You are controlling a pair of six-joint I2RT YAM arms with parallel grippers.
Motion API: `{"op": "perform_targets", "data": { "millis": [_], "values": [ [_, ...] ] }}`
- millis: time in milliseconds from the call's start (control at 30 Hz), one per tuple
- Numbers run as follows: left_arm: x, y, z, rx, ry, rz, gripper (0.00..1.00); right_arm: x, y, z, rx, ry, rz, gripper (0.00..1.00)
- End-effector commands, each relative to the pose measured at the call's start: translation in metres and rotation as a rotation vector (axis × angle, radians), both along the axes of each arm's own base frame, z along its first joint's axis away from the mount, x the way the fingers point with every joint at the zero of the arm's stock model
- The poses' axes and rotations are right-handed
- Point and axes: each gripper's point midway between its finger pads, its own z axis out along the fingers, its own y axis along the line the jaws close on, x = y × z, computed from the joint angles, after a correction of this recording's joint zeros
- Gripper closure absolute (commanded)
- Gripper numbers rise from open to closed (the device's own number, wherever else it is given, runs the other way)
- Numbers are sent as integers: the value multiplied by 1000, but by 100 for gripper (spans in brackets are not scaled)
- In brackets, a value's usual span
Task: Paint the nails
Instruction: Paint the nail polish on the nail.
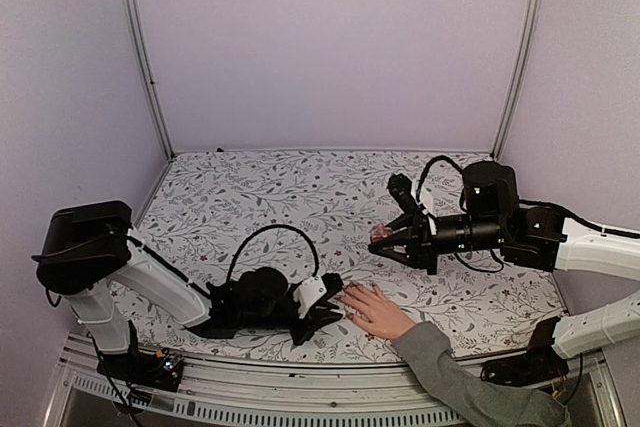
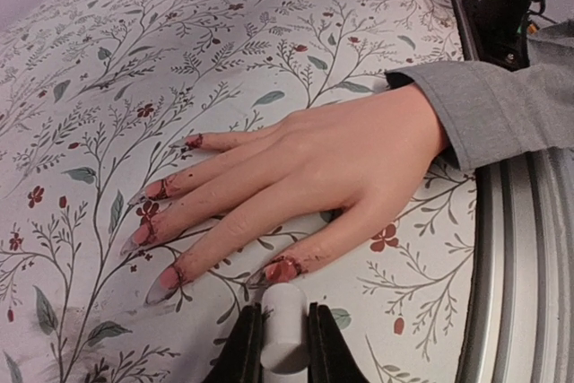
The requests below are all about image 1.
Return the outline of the glitter nail polish bottle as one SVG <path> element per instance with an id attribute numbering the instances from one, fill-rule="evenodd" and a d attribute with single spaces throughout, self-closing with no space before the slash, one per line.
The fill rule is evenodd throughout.
<path id="1" fill-rule="evenodd" d="M 383 239 L 390 237 L 392 234 L 393 234 L 392 228 L 383 224 L 379 224 L 371 230 L 370 241 L 372 243 L 379 242 Z"/>

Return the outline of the grey sleeved forearm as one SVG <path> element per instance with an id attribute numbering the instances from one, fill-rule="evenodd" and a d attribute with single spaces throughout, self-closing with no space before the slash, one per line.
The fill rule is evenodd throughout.
<path id="1" fill-rule="evenodd" d="M 423 389 L 473 426 L 569 426 L 567 408 L 537 389 L 482 381 L 450 355 L 449 338 L 421 322 L 392 342 Z"/>

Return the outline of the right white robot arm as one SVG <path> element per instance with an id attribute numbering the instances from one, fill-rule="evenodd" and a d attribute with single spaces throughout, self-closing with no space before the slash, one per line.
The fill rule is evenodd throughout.
<path id="1" fill-rule="evenodd" d="M 423 185 L 431 167 L 447 162 L 461 174 L 463 213 L 435 217 Z M 585 271 L 639 282 L 639 231 L 588 221 L 558 204 L 520 199 L 513 168 L 480 161 L 460 168 L 452 159 L 430 160 L 417 181 L 389 178 L 387 189 L 403 214 L 371 233 L 371 253 L 407 267 L 437 273 L 439 257 L 453 255 L 476 272 L 495 273 L 505 263 L 544 272 Z M 501 267 L 471 267 L 460 254 L 488 251 Z M 537 383 L 552 371 L 556 356 L 584 352 L 639 336 L 639 290 L 581 315 L 540 322 L 517 374 Z"/>

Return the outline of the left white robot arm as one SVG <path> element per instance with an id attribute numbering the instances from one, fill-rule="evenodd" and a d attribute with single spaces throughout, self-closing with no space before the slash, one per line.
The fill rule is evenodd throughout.
<path id="1" fill-rule="evenodd" d="M 318 271 L 292 283 L 271 267 L 244 272 L 222 284 L 197 285 L 149 247 L 122 201 L 55 212 L 41 254 L 34 256 L 41 285 L 64 298 L 111 366 L 128 381 L 148 373 L 136 333 L 115 306 L 116 281 L 169 313 L 189 333 L 229 339 L 242 329 L 286 329 L 301 345 L 342 319 L 331 298 L 343 287 L 337 274 Z"/>

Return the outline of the person's bare hand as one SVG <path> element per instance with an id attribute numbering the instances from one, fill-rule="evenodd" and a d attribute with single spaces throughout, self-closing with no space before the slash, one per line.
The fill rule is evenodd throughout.
<path id="1" fill-rule="evenodd" d="M 346 316 L 368 335 L 395 341 L 416 326 L 401 308 L 374 284 L 368 288 L 351 283 L 337 300 L 347 307 Z"/>

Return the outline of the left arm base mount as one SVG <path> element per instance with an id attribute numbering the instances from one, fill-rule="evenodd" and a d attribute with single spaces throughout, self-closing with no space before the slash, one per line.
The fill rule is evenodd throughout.
<path id="1" fill-rule="evenodd" d="M 158 390 L 177 392 L 184 370 L 184 356 L 177 350 L 161 348 L 153 354 L 139 350 L 137 330 L 128 322 L 129 345 L 125 353 L 98 351 L 97 371 L 105 377 Z"/>

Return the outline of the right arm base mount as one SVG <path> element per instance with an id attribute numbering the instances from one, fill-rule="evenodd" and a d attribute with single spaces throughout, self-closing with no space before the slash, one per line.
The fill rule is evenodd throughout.
<path id="1" fill-rule="evenodd" d="M 523 354 L 485 362 L 480 379 L 496 385 L 523 387 L 566 376 L 568 363 L 552 348 L 553 332 L 559 321 L 559 317 L 552 317 L 539 322 Z"/>

